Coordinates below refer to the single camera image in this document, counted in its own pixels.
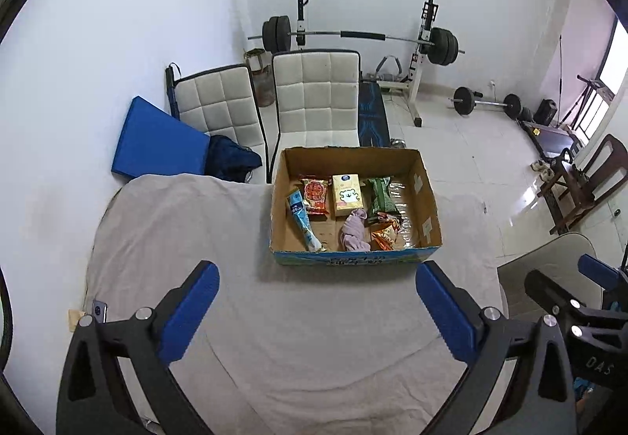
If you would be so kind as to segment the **black treadmill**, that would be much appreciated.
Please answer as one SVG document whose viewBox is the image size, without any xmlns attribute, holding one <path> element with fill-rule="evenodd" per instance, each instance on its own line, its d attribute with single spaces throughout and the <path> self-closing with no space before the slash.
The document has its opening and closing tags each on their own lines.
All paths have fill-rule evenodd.
<svg viewBox="0 0 628 435">
<path fill-rule="evenodd" d="M 564 149 L 575 155 L 580 148 L 577 137 L 568 131 L 552 126 L 553 117 L 558 115 L 558 105 L 552 99 L 543 99 L 535 112 L 523 108 L 518 117 L 519 127 L 532 141 L 541 159 L 549 161 Z"/>
</svg>

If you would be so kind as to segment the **cardboard milk carton box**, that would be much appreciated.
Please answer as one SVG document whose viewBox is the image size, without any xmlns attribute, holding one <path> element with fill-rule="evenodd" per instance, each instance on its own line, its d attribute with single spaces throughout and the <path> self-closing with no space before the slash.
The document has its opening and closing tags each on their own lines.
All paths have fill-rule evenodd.
<svg viewBox="0 0 628 435">
<path fill-rule="evenodd" d="M 270 220 L 270 250 L 283 266 L 420 263 L 443 243 L 427 169 L 413 149 L 286 148 Z"/>
</svg>

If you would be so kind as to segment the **lilac cloth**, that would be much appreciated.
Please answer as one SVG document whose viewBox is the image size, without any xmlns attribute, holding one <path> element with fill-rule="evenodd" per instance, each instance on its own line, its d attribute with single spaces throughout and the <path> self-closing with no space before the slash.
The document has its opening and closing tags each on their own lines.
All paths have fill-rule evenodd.
<svg viewBox="0 0 628 435">
<path fill-rule="evenodd" d="M 347 252 L 369 252 L 371 244 L 365 237 L 366 211 L 360 207 L 353 210 L 343 223 L 340 243 Z"/>
</svg>

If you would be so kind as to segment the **blue foam cushion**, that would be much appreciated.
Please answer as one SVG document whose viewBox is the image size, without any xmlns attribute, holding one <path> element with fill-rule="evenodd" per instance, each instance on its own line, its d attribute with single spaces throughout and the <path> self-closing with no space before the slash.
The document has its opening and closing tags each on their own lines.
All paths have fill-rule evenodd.
<svg viewBox="0 0 628 435">
<path fill-rule="evenodd" d="M 144 174 L 204 174 L 209 143 L 209 135 L 144 98 L 135 97 L 119 135 L 111 170 L 129 179 Z"/>
</svg>

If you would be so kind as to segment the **white quilted chair left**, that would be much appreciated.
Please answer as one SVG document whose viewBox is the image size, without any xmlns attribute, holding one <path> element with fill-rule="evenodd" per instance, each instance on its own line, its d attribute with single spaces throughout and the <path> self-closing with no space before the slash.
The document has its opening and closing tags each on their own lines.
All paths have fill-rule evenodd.
<svg viewBox="0 0 628 435">
<path fill-rule="evenodd" d="M 174 79 L 166 69 L 167 96 L 172 116 L 203 134 L 224 135 L 257 153 L 262 161 L 252 171 L 254 182 L 265 182 L 268 143 L 250 69 L 235 64 Z"/>
</svg>

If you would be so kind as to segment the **grey round stool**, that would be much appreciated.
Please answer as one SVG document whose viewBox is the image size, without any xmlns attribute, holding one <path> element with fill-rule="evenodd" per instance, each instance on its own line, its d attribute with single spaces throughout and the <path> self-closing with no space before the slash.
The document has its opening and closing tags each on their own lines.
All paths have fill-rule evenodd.
<svg viewBox="0 0 628 435">
<path fill-rule="evenodd" d="M 591 240 L 579 233 L 566 233 L 499 266 L 497 273 L 507 316 L 511 319 L 537 321 L 545 314 L 544 309 L 525 293 L 525 278 L 533 269 L 539 269 L 587 307 L 599 309 L 602 302 L 601 288 L 578 271 L 578 260 L 584 254 L 595 258 Z"/>
</svg>

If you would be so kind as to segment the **dark blue cloth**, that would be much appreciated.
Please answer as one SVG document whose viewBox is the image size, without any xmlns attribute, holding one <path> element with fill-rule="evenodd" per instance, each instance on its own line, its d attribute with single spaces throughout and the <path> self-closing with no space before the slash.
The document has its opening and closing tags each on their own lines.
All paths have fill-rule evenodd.
<svg viewBox="0 0 628 435">
<path fill-rule="evenodd" d="M 251 149 L 238 145 L 230 137 L 210 137 L 204 174 L 236 183 L 246 183 L 253 171 L 263 165 L 261 157 Z"/>
</svg>

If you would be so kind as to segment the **blue Nestle milk powder bag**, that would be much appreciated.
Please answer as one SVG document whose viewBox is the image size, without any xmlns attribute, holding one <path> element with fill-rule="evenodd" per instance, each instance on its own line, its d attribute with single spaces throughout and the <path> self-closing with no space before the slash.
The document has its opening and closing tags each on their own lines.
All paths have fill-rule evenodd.
<svg viewBox="0 0 628 435">
<path fill-rule="evenodd" d="M 323 244 L 314 234 L 310 218 L 305 208 L 305 203 L 301 192 L 298 188 L 294 188 L 287 195 L 287 207 L 292 214 L 293 221 L 296 223 L 297 228 L 301 232 L 305 247 L 309 252 L 323 252 Z"/>
</svg>

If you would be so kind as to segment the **white quilted chair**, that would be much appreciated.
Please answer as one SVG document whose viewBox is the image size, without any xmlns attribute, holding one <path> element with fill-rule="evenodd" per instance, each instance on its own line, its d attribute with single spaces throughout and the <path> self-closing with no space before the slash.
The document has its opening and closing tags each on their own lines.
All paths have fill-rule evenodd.
<svg viewBox="0 0 628 435">
<path fill-rule="evenodd" d="M 272 56 L 278 140 L 270 177 L 286 148 L 357 147 L 361 56 L 347 49 L 307 49 Z"/>
<path fill-rule="evenodd" d="M 224 135 L 257 153 L 262 161 L 252 171 L 254 182 L 265 182 L 268 143 L 250 69 L 235 64 L 174 79 L 166 69 L 167 96 L 172 116 L 203 134 Z"/>
</svg>

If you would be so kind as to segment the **blue black weight bench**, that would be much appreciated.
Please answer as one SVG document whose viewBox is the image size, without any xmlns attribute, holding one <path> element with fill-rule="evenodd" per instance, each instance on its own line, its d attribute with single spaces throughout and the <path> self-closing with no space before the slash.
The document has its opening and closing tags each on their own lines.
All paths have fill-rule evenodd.
<svg viewBox="0 0 628 435">
<path fill-rule="evenodd" d="M 390 145 L 390 130 L 380 86 L 376 82 L 360 83 L 358 110 L 360 146 L 387 148 Z"/>
</svg>

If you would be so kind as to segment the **red floral snack bag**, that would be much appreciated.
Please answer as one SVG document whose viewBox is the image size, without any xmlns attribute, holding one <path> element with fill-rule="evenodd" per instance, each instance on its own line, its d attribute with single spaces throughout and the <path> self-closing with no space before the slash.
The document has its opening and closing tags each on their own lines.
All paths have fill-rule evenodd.
<svg viewBox="0 0 628 435">
<path fill-rule="evenodd" d="M 303 178 L 302 201 L 309 216 L 323 217 L 329 215 L 328 188 L 329 181 L 324 179 Z"/>
</svg>

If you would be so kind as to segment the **green snack bag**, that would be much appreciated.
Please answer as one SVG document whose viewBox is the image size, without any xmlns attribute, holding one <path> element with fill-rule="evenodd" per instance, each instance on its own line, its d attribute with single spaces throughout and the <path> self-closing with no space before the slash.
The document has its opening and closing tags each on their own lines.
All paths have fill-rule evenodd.
<svg viewBox="0 0 628 435">
<path fill-rule="evenodd" d="M 368 214 L 371 217 L 379 213 L 395 215 L 398 213 L 397 206 L 390 195 L 390 177 L 370 178 L 366 183 L 371 187 L 371 205 Z"/>
</svg>

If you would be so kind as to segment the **barbell on floor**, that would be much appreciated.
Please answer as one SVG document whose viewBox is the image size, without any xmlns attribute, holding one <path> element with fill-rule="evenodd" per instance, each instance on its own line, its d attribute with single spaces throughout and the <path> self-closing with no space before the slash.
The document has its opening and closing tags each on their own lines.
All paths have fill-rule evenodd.
<svg viewBox="0 0 628 435">
<path fill-rule="evenodd" d="M 522 102 L 516 94 L 508 94 L 502 101 L 489 101 L 480 91 L 470 90 L 464 86 L 455 90 L 450 101 L 453 102 L 455 111 L 461 116 L 471 115 L 477 106 L 502 109 L 504 114 L 513 120 L 519 119 L 523 112 Z"/>
</svg>

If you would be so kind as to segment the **orange snack bag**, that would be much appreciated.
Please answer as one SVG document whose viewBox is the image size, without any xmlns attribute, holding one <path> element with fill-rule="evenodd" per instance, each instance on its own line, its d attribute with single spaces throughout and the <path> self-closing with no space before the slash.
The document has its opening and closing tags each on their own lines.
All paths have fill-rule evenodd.
<svg viewBox="0 0 628 435">
<path fill-rule="evenodd" d="M 395 213 L 378 212 L 369 222 L 371 241 L 382 251 L 395 249 L 401 230 L 401 216 Z"/>
</svg>

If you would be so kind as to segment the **barbell on rack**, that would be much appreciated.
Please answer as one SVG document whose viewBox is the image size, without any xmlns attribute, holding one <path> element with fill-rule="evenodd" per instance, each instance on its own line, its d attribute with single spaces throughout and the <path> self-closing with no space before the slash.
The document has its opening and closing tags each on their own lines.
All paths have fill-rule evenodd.
<svg viewBox="0 0 628 435">
<path fill-rule="evenodd" d="M 262 31 L 258 35 L 248 36 L 248 40 L 260 40 L 263 48 L 271 53 L 287 52 L 292 49 L 292 42 L 300 39 L 299 47 L 305 46 L 310 36 L 334 36 L 345 39 L 363 39 L 373 42 L 399 42 L 413 44 L 418 47 L 419 54 L 425 54 L 431 64 L 448 66 L 453 64 L 459 55 L 465 54 L 460 48 L 458 38 L 449 30 L 431 28 L 428 38 L 402 38 L 384 33 L 349 31 L 349 30 L 315 30 L 292 29 L 292 21 L 287 15 L 272 16 L 265 20 Z"/>
</svg>

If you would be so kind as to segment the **yellow Vinda tissue pack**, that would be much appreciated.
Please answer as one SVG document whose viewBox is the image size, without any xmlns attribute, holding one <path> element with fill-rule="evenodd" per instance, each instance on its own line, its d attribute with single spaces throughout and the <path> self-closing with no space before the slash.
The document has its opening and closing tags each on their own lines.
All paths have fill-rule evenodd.
<svg viewBox="0 0 628 435">
<path fill-rule="evenodd" d="M 364 207 L 360 178 L 357 174 L 335 174 L 332 177 L 334 214 L 346 217 Z"/>
</svg>

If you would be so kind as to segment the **dark wooden chair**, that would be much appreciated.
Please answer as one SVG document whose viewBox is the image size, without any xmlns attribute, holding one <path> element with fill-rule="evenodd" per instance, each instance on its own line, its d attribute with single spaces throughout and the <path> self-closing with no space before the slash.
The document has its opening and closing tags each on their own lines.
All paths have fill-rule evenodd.
<svg viewBox="0 0 628 435">
<path fill-rule="evenodd" d="M 578 167 L 570 149 L 555 157 L 551 176 L 542 183 L 538 197 L 549 208 L 553 227 L 549 234 L 564 234 L 577 227 L 627 184 L 627 148 L 612 134 L 599 143 L 586 165 Z"/>
</svg>

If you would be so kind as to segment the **white quilted chair right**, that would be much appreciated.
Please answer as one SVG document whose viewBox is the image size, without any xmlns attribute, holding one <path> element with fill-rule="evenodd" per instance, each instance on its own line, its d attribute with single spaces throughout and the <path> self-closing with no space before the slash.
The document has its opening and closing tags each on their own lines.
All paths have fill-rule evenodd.
<svg viewBox="0 0 628 435">
<path fill-rule="evenodd" d="M 286 148 L 357 147 L 361 56 L 347 49 L 307 49 L 272 56 L 278 140 L 270 177 Z"/>
</svg>

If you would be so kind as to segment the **white bench press rack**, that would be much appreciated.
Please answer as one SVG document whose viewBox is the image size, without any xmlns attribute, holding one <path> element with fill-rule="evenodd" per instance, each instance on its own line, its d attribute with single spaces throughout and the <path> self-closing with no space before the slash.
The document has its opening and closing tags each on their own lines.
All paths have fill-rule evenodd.
<svg viewBox="0 0 628 435">
<path fill-rule="evenodd" d="M 418 110 L 417 96 L 426 59 L 428 58 L 428 50 L 432 46 L 430 37 L 436 15 L 438 15 L 438 5 L 434 0 L 426 0 L 422 15 L 420 15 L 418 37 L 414 40 L 415 48 L 411 54 L 407 75 L 396 81 L 380 79 L 378 71 L 376 71 L 375 76 L 380 90 L 399 95 L 405 100 L 405 106 L 410 113 L 412 124 L 416 128 L 423 127 L 423 117 L 420 116 Z"/>
</svg>

